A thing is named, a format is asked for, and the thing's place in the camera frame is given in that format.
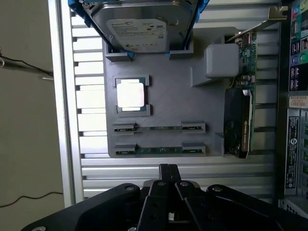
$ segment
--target beige wall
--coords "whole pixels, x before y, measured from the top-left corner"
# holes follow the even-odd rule
[[[2,54],[52,69],[47,0],[0,0]],[[0,205],[21,195],[62,192],[53,81],[0,69]],[[0,229],[25,225],[64,207],[61,195],[0,208]]]

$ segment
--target bolt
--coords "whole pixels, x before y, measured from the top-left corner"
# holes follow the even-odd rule
[[[215,187],[213,187],[213,191],[215,191],[215,192],[221,192],[222,189],[221,189],[220,187],[215,186]]]
[[[127,190],[127,191],[132,191],[132,190],[134,190],[134,186],[126,186],[125,187],[125,189]]]
[[[45,230],[46,230],[46,228],[44,226],[40,226],[40,227],[36,227],[32,231],[45,231]]]
[[[187,183],[186,181],[182,181],[180,185],[181,185],[181,186],[188,186],[189,183]]]

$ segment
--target barcode label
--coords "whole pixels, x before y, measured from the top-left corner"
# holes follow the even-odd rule
[[[289,107],[292,108],[308,108],[308,96],[293,95],[289,98]]]

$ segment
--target white label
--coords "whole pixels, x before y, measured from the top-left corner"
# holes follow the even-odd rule
[[[308,108],[308,96],[294,95],[290,96],[289,106],[292,108]]]
[[[165,52],[166,23],[158,19],[115,19],[107,26],[127,51],[139,53]]]

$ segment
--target black cable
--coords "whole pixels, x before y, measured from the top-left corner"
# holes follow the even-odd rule
[[[41,71],[41,72],[43,72],[43,73],[45,73],[45,74],[47,74],[47,75],[49,75],[49,76],[53,76],[53,73],[50,73],[49,71],[45,71],[45,70],[43,70],[43,69],[41,69],[41,68],[38,68],[37,66],[33,66],[33,65],[31,65],[31,64],[28,64],[28,63],[26,63],[24,60],[11,59],[11,58],[8,58],[8,57],[2,56],[2,55],[0,56],[0,58],[4,58],[4,59],[7,59],[7,60],[10,60],[10,61],[13,61],[13,62],[21,62],[21,63],[23,63],[23,64],[25,64],[25,65],[28,65],[28,66],[30,66],[30,67],[32,67],[32,68],[35,68],[35,69]]]
[[[28,198],[28,199],[37,200],[37,199],[41,199],[41,198],[43,198],[43,197],[45,197],[45,196],[49,196],[50,194],[63,195],[62,192],[60,192],[60,193],[59,193],[59,192],[50,192],[50,193],[48,193],[48,194],[46,194],[46,195],[43,195],[43,196],[40,196],[40,197],[21,196],[21,197],[19,197],[16,201],[14,201],[14,202],[12,202],[12,203],[10,203],[10,204],[7,204],[7,205],[0,205],[0,208],[4,208],[4,207],[11,206],[11,205],[15,204],[17,201],[19,201],[21,198]]]

